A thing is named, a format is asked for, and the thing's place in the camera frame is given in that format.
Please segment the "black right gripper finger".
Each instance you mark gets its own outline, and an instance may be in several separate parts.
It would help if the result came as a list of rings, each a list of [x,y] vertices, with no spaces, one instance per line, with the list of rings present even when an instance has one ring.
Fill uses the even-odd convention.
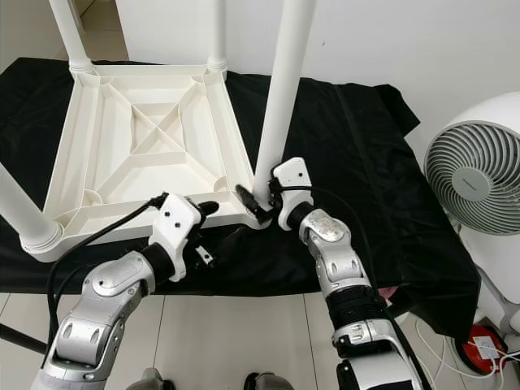
[[[270,222],[271,212],[264,210],[257,198],[254,197],[254,195],[250,193],[249,190],[245,188],[245,186],[236,186],[236,197],[238,198],[239,202],[244,205],[246,211],[248,211],[249,214],[252,215],[258,223]]]

